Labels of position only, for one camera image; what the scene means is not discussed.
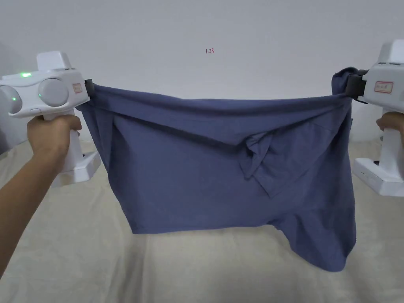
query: bed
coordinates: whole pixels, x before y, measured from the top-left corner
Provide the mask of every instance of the bed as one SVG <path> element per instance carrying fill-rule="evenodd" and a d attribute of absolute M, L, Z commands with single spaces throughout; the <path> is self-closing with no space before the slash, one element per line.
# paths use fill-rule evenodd
<path fill-rule="evenodd" d="M 349 154 L 379 150 L 378 140 L 351 143 Z M 0 156 L 0 187 L 31 155 L 24 142 Z M 377 196 L 355 176 L 353 185 L 357 244 L 345 269 L 329 273 L 272 226 L 133 235 L 101 166 L 88 182 L 49 190 L 0 281 L 0 302 L 402 303 L 404 198 Z"/>

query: white device base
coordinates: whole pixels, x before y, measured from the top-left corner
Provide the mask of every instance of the white device base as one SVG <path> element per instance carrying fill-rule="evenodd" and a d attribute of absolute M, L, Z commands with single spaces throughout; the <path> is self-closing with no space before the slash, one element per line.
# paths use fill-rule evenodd
<path fill-rule="evenodd" d="M 52 187 L 88 181 L 94 175 L 100 164 L 101 158 L 97 151 L 86 153 L 83 155 L 83 160 L 74 167 L 74 170 L 58 174 L 52 183 Z"/>
<path fill-rule="evenodd" d="M 381 196 L 404 197 L 404 180 L 391 176 L 371 159 L 355 159 L 353 173 Z"/>

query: finger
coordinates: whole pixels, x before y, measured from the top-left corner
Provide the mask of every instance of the finger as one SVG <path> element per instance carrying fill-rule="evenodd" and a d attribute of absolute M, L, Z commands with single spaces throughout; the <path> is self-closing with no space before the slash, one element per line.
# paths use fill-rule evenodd
<path fill-rule="evenodd" d="M 68 124 L 70 129 L 72 129 L 72 130 L 81 130 L 82 129 L 81 122 L 80 122 L 80 119 L 78 116 L 63 115 L 63 116 L 57 117 L 57 119 L 63 119 Z"/>
<path fill-rule="evenodd" d="M 402 131 L 404 130 L 404 114 L 397 112 L 385 113 L 376 123 L 383 131 L 385 128 Z"/>

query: sticker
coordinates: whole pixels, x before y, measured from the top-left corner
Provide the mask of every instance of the sticker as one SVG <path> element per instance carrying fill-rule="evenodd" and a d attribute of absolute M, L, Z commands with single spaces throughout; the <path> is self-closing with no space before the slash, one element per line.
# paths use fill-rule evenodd
<path fill-rule="evenodd" d="M 393 82 L 377 81 L 375 85 L 375 92 L 383 94 L 391 94 L 393 91 Z"/>
<path fill-rule="evenodd" d="M 75 84 L 73 84 L 73 89 L 74 89 L 74 92 L 75 92 L 76 94 L 83 92 L 83 89 L 81 88 L 81 84 L 80 84 L 80 83 L 75 83 Z"/>

